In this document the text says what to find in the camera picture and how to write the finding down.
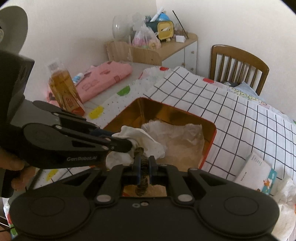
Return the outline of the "person's left hand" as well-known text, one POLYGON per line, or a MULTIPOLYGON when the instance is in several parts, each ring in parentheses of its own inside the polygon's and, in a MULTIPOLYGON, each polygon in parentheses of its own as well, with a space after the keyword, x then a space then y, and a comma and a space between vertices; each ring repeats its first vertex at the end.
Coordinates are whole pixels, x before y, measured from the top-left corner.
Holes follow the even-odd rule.
POLYGON ((14 190, 22 190, 29 183, 29 180, 35 176, 36 168, 26 166, 25 162, 17 157, 10 155, 1 149, 1 168, 11 171, 20 171, 20 176, 11 181, 14 190))

